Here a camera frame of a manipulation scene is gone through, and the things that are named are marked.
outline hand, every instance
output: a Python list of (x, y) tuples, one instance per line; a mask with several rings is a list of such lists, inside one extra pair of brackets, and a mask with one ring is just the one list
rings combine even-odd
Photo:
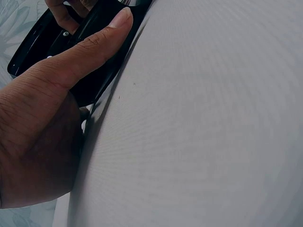
[[(65, 5), (66, 0), (45, 0), (48, 8), (53, 13), (57, 23), (69, 33), (74, 34), (79, 24), (69, 15)], [(85, 18), (98, 0), (68, 0), (73, 9)]]
[(82, 130), (69, 89), (118, 51), (132, 23), (130, 9), (121, 10), (102, 31), (0, 90), (1, 208), (50, 201), (71, 190)]

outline patterned background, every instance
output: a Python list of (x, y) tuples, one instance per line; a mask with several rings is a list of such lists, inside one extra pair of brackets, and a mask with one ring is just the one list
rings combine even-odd
[[(37, 19), (43, 0), (0, 0), (0, 88), (11, 81), (7, 65)], [(0, 210), (0, 227), (51, 227), (56, 201)]]

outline black plastic object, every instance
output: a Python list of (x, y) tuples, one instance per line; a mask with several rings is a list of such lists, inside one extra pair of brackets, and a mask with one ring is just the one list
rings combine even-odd
[[(144, 0), (137, 6), (129, 6), (133, 13), (133, 27), (117, 54), (102, 67), (81, 79), (72, 89), (79, 106), (94, 103), (114, 79), (130, 48), (137, 30), (152, 2)], [(47, 10), (36, 22), (16, 51), (8, 65), (8, 72), (19, 76), (38, 61), (59, 54), (73, 47), (88, 36), (105, 28), (114, 16), (126, 5), (119, 0), (99, 0), (85, 19), (81, 19), (71, 7), (70, 15), (80, 23), (80, 27), (71, 36), (56, 23), (51, 12)]]

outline fingernail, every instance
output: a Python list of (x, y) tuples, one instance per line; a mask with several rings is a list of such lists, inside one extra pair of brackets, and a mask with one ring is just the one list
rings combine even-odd
[(121, 27), (131, 16), (132, 12), (129, 7), (125, 7), (122, 9), (118, 14), (115, 16), (115, 18), (109, 23), (109, 27), (117, 28)]

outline curved white surface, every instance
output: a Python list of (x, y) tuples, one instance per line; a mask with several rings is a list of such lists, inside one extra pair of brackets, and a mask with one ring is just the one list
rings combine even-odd
[(93, 115), (69, 226), (302, 226), (302, 100), (301, 0), (158, 0)]

